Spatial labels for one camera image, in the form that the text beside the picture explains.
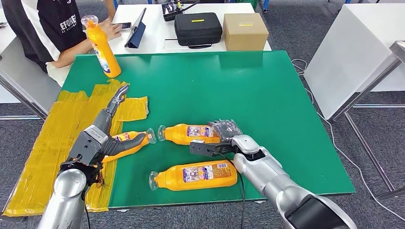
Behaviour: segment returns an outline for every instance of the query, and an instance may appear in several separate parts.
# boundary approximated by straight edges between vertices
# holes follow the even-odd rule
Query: green table
[[[323,195],[355,192],[286,52],[140,54],[117,60],[122,74],[116,79],[130,83],[128,97],[149,98],[148,118],[124,123],[123,131],[234,119],[304,188]],[[94,84],[107,80],[97,58],[82,55],[62,89],[90,95]],[[149,188],[152,170],[221,159],[191,155],[188,146],[170,141],[147,145],[118,160],[109,207],[240,201],[239,184],[190,191]],[[246,199],[263,199],[248,180],[245,191]]]

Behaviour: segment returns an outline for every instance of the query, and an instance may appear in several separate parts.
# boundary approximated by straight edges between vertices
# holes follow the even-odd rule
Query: person's hand
[[[112,40],[121,36],[121,25],[111,23],[111,18],[108,17],[103,22],[99,23],[100,28],[107,34],[107,39]]]

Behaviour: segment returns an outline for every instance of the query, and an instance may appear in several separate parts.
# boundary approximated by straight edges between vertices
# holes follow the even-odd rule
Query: yellow tape
[[[120,110],[117,111],[118,121],[135,121],[145,119],[149,114],[148,98],[129,98],[120,105]]]
[[[80,131],[92,124],[99,111],[105,108],[121,83],[97,84],[88,98],[85,92],[62,91],[53,104],[42,130],[25,163],[4,215],[30,216],[43,213],[52,195],[53,182]],[[148,99],[129,98],[118,107],[111,126],[111,135],[122,132],[122,122],[146,118]],[[117,161],[105,163],[104,185],[92,185],[86,196],[89,211],[106,211],[110,200]]]

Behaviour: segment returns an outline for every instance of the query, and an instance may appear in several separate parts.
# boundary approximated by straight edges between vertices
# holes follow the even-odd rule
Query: clear bottle nozzle
[[[82,24],[87,28],[94,28],[98,24],[98,18],[96,15],[86,15],[82,17]]]
[[[159,141],[166,140],[166,137],[164,135],[165,130],[166,130],[166,127],[164,125],[159,126],[159,129],[158,129],[158,139],[159,139]]]
[[[152,171],[149,174],[149,188],[154,191],[159,188],[156,179],[158,178],[159,173],[156,171]]]
[[[146,131],[146,137],[148,138],[148,141],[149,141],[150,144],[155,144],[156,143],[155,131],[153,131],[152,128],[149,128]]]

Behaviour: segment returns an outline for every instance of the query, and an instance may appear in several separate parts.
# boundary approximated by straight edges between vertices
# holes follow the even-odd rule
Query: black zipper case
[[[174,30],[181,46],[215,44],[222,35],[222,27],[215,13],[176,15]]]

